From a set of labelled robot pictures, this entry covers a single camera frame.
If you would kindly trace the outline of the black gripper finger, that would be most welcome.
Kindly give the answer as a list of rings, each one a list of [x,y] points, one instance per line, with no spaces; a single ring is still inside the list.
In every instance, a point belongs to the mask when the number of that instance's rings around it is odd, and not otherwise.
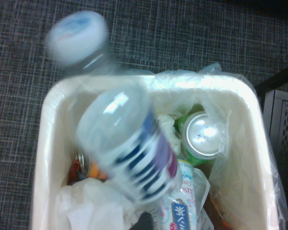
[[[132,230],[154,230],[154,219],[151,213],[144,212],[139,220],[132,226]]]

